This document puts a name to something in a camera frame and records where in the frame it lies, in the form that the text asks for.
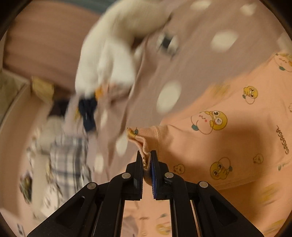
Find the white plush blanket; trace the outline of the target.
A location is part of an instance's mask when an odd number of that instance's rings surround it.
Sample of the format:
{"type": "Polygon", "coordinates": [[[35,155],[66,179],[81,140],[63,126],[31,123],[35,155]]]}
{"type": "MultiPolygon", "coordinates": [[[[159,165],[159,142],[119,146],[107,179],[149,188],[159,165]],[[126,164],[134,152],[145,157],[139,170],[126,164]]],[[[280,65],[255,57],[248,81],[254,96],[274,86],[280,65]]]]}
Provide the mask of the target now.
{"type": "Polygon", "coordinates": [[[86,35],[75,77],[75,91],[90,97],[103,92],[130,91],[135,83],[139,55],[132,49],[164,26],[169,16],[159,1],[116,1],[86,35]]]}

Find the peach cartoon print shirt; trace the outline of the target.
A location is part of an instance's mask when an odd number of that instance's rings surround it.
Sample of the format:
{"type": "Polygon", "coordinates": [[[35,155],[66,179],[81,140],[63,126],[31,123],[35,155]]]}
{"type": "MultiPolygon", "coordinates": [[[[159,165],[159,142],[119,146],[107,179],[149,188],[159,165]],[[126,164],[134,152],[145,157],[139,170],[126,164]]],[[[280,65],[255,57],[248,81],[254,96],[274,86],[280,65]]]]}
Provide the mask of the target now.
{"type": "Polygon", "coordinates": [[[184,180],[206,181],[265,236],[291,212],[291,55],[214,86],[159,126],[128,128],[150,182],[150,152],[184,180]]]}

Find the navy blue garment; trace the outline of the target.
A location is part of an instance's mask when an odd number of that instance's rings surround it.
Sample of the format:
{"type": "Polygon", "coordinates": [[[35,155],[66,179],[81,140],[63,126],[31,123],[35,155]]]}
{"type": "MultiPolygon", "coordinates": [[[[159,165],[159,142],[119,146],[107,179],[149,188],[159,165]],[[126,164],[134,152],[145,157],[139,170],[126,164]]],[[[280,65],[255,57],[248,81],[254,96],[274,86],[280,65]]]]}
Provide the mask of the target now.
{"type": "Polygon", "coordinates": [[[90,132],[96,128],[94,113],[97,108],[97,100],[93,96],[91,98],[82,98],[78,103],[78,111],[83,118],[83,126],[86,132],[90,132]]]}

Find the plaid grey shirt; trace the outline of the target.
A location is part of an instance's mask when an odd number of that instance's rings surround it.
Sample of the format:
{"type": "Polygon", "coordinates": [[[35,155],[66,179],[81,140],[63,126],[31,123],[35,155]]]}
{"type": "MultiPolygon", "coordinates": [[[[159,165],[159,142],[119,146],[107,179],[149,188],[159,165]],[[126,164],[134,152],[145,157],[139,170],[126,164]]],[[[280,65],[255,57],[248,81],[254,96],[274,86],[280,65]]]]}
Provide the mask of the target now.
{"type": "Polygon", "coordinates": [[[92,181],[87,165],[88,140],[58,135],[50,149],[50,175],[57,188],[59,206],[92,181]]]}

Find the mauve polka dot blanket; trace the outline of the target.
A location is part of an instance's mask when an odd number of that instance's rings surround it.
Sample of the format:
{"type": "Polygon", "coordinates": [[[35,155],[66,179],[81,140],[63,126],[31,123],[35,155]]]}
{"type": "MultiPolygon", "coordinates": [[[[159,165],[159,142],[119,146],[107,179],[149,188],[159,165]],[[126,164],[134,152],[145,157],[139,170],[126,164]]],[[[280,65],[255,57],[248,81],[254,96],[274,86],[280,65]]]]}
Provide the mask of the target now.
{"type": "Polygon", "coordinates": [[[219,97],[225,80],[290,47],[283,25],[261,1],[174,1],[169,8],[168,24],[141,44],[133,92],[98,103],[98,134],[88,153],[95,182],[108,181],[135,157],[126,128],[159,125],[208,87],[219,97]]]}

